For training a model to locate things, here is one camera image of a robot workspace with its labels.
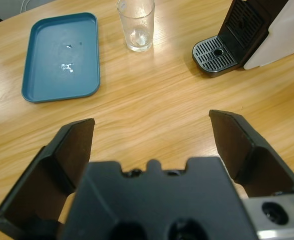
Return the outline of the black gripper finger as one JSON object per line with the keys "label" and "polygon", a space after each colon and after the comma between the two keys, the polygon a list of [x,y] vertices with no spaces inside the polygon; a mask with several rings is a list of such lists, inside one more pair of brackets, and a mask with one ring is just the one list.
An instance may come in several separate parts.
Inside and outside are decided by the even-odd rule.
{"label": "black gripper finger", "polygon": [[217,151],[248,197],[294,194],[294,172],[241,115],[209,111]]}
{"label": "black gripper finger", "polygon": [[62,126],[36,154],[0,204],[0,231],[14,240],[56,240],[67,197],[89,162],[93,118]]}

